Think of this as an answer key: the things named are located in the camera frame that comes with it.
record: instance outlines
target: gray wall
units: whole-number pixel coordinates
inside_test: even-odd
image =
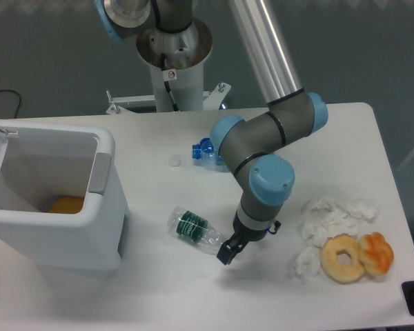
[[[205,89],[225,81],[233,87],[230,107],[263,106],[227,3],[194,4],[214,38]],[[414,0],[274,0],[273,6],[305,89],[328,103],[369,103],[395,169],[414,146]],[[135,40],[109,40],[91,0],[2,0],[0,10],[0,88],[23,95],[21,116],[103,114],[106,89],[114,97],[152,94]],[[0,118],[12,117],[16,102],[0,95]],[[414,169],[398,177],[411,221]]]

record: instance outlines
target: white table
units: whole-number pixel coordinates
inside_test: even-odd
[[[280,151],[296,173],[279,233],[229,266],[167,232],[177,205],[228,236],[241,196],[230,173],[194,166],[191,145],[231,112],[249,119],[265,109],[35,119],[109,129],[132,217],[116,272],[37,267],[0,241],[0,331],[5,330],[334,330],[414,324],[403,281],[414,280],[414,247],[373,111],[363,103],[329,105],[327,126]],[[168,165],[181,155],[177,168]],[[306,247],[301,208],[329,194],[379,203],[378,230],[395,262],[383,279],[340,285],[323,272],[303,285],[295,257]]]

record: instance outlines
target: crushed plastic bottle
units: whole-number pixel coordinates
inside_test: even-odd
[[[225,237],[206,219],[182,207],[176,207],[168,218],[170,233],[193,244],[207,254],[217,254]]]
[[[227,172],[228,168],[218,155],[210,138],[203,138],[196,145],[192,145],[192,159],[200,160],[200,165],[210,170]]]

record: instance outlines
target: orange object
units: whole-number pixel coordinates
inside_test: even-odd
[[[359,239],[359,259],[373,276],[386,274],[394,261],[394,252],[381,233],[365,234]]]
[[[84,198],[60,197],[54,202],[49,212],[57,214],[76,214],[83,208]]]

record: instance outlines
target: crumpled white tissue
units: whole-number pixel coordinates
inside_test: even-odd
[[[306,212],[311,212],[313,210],[334,212],[336,210],[341,210],[341,205],[334,198],[324,195],[318,200],[310,202],[305,208]]]
[[[302,238],[307,240],[312,237],[313,245],[323,247],[328,238],[334,238],[340,234],[355,236],[357,234],[356,222],[345,217],[345,213],[336,210],[318,221],[309,219],[302,228]]]
[[[377,203],[348,202],[346,211],[356,219],[372,221],[379,214],[379,205]]]
[[[319,274],[320,261],[313,247],[306,248],[296,259],[295,272],[303,283],[308,284]]]

